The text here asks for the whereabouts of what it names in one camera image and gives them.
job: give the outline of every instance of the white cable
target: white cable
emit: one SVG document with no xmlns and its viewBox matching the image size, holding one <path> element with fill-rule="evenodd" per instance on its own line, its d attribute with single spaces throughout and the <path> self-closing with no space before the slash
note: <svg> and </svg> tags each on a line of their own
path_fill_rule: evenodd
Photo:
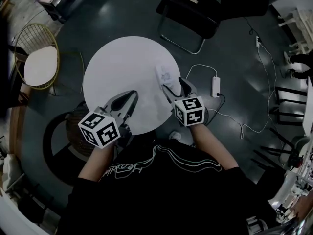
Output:
<svg viewBox="0 0 313 235">
<path fill-rule="evenodd" d="M 216 69 L 214 69 L 213 67 L 208 66 L 208 65 L 196 64 L 196 65 L 193 65 L 193 66 L 190 68 L 190 70 L 189 70 L 189 72 L 188 72 L 188 74 L 187 74 L 187 76 L 186 76 L 186 79 L 188 78 L 188 76 L 189 76 L 189 74 L 190 74 L 190 72 L 191 72 L 191 70 L 192 70 L 192 68 L 193 68 L 194 66 L 204 66 L 204 67 L 211 68 L 211 69 L 213 69 L 213 70 L 215 71 L 215 74 L 216 74 L 216 76 L 217 76 L 217 71 L 216 71 Z"/>
<path fill-rule="evenodd" d="M 265 51 L 270 55 L 271 60 L 272 60 L 273 65 L 274 65 L 274 72 L 275 72 L 274 90 L 273 90 L 272 93 L 270 93 L 270 82 L 269 82 L 268 72 L 267 72 L 267 70 L 266 70 L 266 68 L 265 68 L 265 65 L 264 65 L 264 63 L 263 63 L 263 61 L 262 61 L 262 59 L 261 59 L 261 57 L 260 57 L 260 52 L 259 52 L 259 49 L 258 49 L 258 56 L 259 56 L 259 58 L 260 58 L 260 61 L 261 61 L 262 65 L 263 65 L 263 68 L 264 68 L 264 70 L 265 70 L 266 76 L 267 76 L 267 78 L 268 78 L 268 105 L 267 105 L 268 118 L 267 118 L 267 121 L 266 121 L 264 127 L 262 128 L 262 130 L 260 130 L 260 131 L 255 131 L 255 130 L 253 130 L 250 126 L 248 126 L 248 125 L 246 125 L 246 124 L 240 124 L 237 120 L 235 120 L 235 119 L 234 119 L 232 116 L 230 116 L 230 115 L 225 115 L 225 114 L 219 113 L 218 111 L 216 111 L 216 110 L 214 110 L 214 109 L 208 109 L 208 110 L 210 110 L 210 111 L 215 111 L 217 114 L 219 114 L 219 115 L 221 115 L 221 116 L 229 117 L 229 118 L 231 118 L 233 121 L 235 121 L 236 123 L 238 123 L 238 124 L 240 125 L 240 130 L 241 130 L 241 135 L 240 135 L 240 138 L 241 138 L 241 139 L 244 138 L 244 126 L 246 126 L 247 128 L 249 128 L 251 131 L 253 131 L 253 132 L 259 134 L 259 133 L 261 133 L 262 131 L 264 131 L 265 127 L 266 127 L 267 124 L 268 124 L 268 120 L 269 120 L 269 119 L 273 122 L 273 120 L 272 120 L 271 117 L 269 116 L 269 101 L 270 101 L 271 97 L 273 96 L 273 94 L 274 94 L 274 92 L 275 92 L 276 80 L 277 80 L 277 76 L 276 76 L 276 66 L 275 66 L 275 63 L 274 63 L 274 61 L 273 61 L 273 57 L 272 57 L 272 55 L 269 53 L 269 51 L 268 51 L 262 44 L 260 44 L 260 45 L 261 45 L 261 46 L 265 49 Z"/>
</svg>

